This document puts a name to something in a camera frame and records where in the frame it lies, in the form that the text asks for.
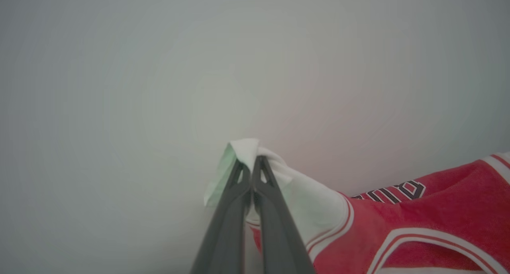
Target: greenish white fabric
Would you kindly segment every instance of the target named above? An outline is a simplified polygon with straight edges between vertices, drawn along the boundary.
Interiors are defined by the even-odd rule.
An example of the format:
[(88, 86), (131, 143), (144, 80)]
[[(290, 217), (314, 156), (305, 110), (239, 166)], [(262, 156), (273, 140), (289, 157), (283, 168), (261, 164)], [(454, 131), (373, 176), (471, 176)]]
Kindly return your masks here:
[[(209, 183), (204, 195), (204, 204), (206, 206), (218, 204), (236, 159), (244, 163), (252, 173), (255, 159), (260, 155), (268, 158), (305, 245), (319, 240), (339, 225), (346, 223), (348, 204), (344, 196), (292, 169), (280, 156), (260, 147), (259, 140), (253, 138), (228, 143), (220, 159), (217, 176)], [(246, 221), (252, 227), (260, 225), (260, 218), (253, 205)]]

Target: plain wall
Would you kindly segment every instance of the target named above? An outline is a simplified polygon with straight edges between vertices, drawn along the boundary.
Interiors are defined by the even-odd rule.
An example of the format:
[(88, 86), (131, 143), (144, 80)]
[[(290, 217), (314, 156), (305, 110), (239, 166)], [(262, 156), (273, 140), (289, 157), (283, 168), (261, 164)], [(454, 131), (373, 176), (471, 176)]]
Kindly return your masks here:
[(0, 272), (186, 273), (232, 139), (346, 194), (510, 151), (508, 2), (0, 0)]

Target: clothing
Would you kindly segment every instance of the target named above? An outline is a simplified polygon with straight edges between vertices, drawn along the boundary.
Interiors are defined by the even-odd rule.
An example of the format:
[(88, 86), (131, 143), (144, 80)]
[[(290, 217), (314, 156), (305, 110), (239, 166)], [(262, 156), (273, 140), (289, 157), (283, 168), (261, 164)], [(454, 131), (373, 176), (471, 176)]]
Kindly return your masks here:
[[(253, 170), (257, 155), (268, 156), (319, 274), (510, 269), (510, 153), (349, 198), (291, 169), (257, 140), (250, 147), (238, 142), (231, 142), (224, 158), (237, 155)], [(260, 250), (256, 215), (250, 213), (247, 222)]]

